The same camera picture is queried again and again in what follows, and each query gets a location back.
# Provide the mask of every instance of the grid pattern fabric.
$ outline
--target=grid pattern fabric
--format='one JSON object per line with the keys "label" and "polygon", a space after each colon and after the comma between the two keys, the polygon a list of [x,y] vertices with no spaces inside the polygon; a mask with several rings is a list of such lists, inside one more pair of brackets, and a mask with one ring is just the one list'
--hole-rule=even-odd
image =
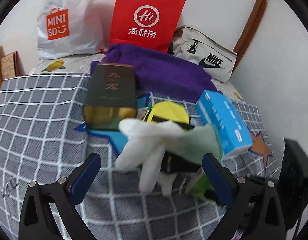
{"label": "grid pattern fabric", "polygon": [[[182,194],[178,176],[171,197],[159,186],[150,195],[138,192],[139,170],[121,174],[113,168],[115,154],[107,139],[74,130],[84,122],[81,108],[89,76],[78,73],[44,73],[3,82],[0,92],[0,224],[12,240],[18,239],[23,199],[32,180],[53,183],[68,176],[91,152],[100,155],[102,166],[86,197],[76,209],[97,239],[207,239],[218,225],[225,208]],[[195,105],[150,93],[152,104],[171,100],[185,106],[201,123]],[[256,107],[234,102],[246,125],[254,133],[267,135]],[[224,161],[235,176],[262,176],[261,156],[247,152]],[[278,166],[269,158],[267,176]],[[51,204],[57,225],[70,239],[56,206]]]}

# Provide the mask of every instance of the purple cloth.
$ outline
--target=purple cloth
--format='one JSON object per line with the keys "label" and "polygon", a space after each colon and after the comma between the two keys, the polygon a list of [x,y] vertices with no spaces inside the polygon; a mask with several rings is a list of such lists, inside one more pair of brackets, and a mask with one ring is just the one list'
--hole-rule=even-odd
{"label": "purple cloth", "polygon": [[[131,44],[112,45],[102,62],[132,65],[136,89],[196,103],[204,90],[217,91],[212,76],[187,60]],[[91,76],[96,64],[91,64]]]}

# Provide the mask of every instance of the blue box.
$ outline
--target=blue box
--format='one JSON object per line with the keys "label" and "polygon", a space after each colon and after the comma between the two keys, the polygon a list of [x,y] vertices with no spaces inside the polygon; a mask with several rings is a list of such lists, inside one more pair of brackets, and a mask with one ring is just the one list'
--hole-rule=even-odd
{"label": "blue box", "polygon": [[216,126],[225,159],[241,155],[252,146],[249,130],[226,96],[205,90],[196,103],[196,109],[204,124],[212,122]]}

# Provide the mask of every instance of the dark green box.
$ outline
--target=dark green box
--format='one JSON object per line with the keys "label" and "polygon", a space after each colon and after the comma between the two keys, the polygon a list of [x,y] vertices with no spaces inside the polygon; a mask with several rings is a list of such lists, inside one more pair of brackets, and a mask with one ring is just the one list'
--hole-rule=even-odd
{"label": "dark green box", "polygon": [[137,114],[132,66],[100,63],[92,76],[83,106],[89,129],[118,131],[118,123]]}

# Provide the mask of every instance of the white wall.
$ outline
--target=white wall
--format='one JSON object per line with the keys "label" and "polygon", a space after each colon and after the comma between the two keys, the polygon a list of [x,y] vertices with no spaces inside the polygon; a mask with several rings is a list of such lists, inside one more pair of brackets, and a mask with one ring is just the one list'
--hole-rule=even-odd
{"label": "white wall", "polygon": [[[43,0],[21,0],[0,26],[0,45],[6,54],[17,50],[26,73],[38,61],[36,19]],[[99,0],[105,40],[108,41],[115,0]],[[202,28],[211,38],[233,49],[255,0],[187,0],[179,22]]]}
{"label": "white wall", "polygon": [[[298,140],[308,155],[308,33],[283,0],[269,0],[230,80],[248,103],[259,107],[280,162],[283,137]],[[302,224],[307,218],[308,207]]]}

